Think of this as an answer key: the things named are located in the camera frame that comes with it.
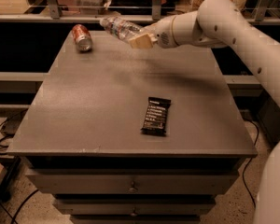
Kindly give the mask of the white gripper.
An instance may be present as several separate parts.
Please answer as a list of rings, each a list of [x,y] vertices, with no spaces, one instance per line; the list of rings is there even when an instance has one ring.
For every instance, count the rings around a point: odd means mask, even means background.
[[[148,27],[143,27],[136,35],[129,40],[133,49],[151,49],[156,43],[163,49],[176,47],[173,35],[173,23],[175,16],[166,17]]]

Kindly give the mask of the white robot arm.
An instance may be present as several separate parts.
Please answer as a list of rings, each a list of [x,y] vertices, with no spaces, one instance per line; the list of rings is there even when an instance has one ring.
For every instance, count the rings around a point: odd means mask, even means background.
[[[231,0],[204,0],[198,10],[164,18],[129,43],[136,49],[227,45],[280,108],[280,43],[246,21]],[[253,224],[280,224],[280,141],[262,171]]]

